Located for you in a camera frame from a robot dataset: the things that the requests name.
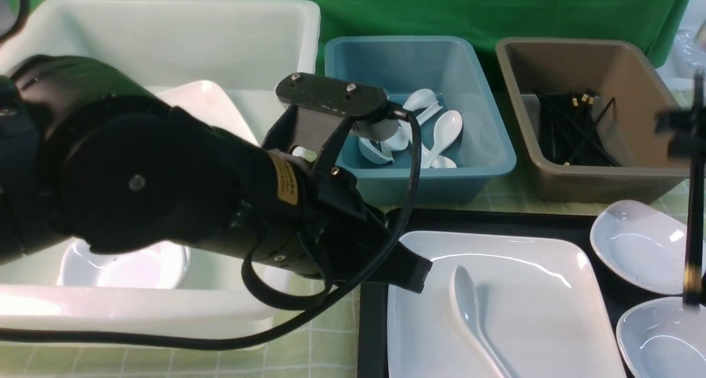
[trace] screw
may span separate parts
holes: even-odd
[[[147,184],[147,180],[145,180],[145,178],[139,174],[133,175],[133,177],[130,179],[130,181],[128,181],[128,187],[133,192],[141,191],[145,187],[146,184]]]
[[[4,108],[0,109],[0,117],[12,117],[17,114],[17,109]]]

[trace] blue plastic bin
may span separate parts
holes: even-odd
[[[391,100],[406,101],[420,88],[433,89],[443,106],[422,126],[422,142],[431,149],[434,123],[446,110],[463,117],[463,131],[443,155],[455,169],[422,169],[417,203],[472,200],[492,177],[515,168],[517,157],[473,47],[450,36],[366,36],[333,39],[325,48],[326,76],[383,87]],[[410,148],[394,152],[395,162],[375,165],[349,136],[337,164],[358,177],[358,190],[369,204],[400,204],[409,180]]]

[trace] green checkered tablecloth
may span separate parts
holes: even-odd
[[[597,215],[605,205],[543,203],[521,174],[492,180],[470,204],[445,209]],[[686,220],[688,187],[681,184],[653,207]],[[293,278],[292,291],[313,293],[318,283]],[[313,322],[258,350],[196,352],[141,348],[0,346],[0,376],[74,378],[354,378],[359,293]],[[275,323],[292,317],[280,312]]]

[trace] white bowl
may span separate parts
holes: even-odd
[[[596,218],[591,246],[629,283],[656,294],[683,292],[686,225],[673,217],[637,201],[618,201]]]
[[[171,106],[179,106],[212,127],[231,132],[259,146],[243,115],[228,94],[212,81],[195,81],[157,94]]]
[[[628,310],[616,329],[635,378],[706,376],[706,308],[684,310],[681,298],[660,298]]]
[[[66,249],[56,285],[115,288],[176,288],[189,262],[189,249],[159,242],[127,254],[98,255],[83,240]]]

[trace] white oval dish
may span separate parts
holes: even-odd
[[[83,240],[66,249],[57,285],[114,288],[176,288],[189,261],[189,249],[159,242],[136,252],[98,255]]]
[[[680,297],[645,302],[620,318],[616,338],[635,378],[706,375],[706,307],[684,310]]]
[[[591,247],[610,270],[639,288],[683,292],[686,225],[663,212],[633,200],[611,204],[593,223]]]

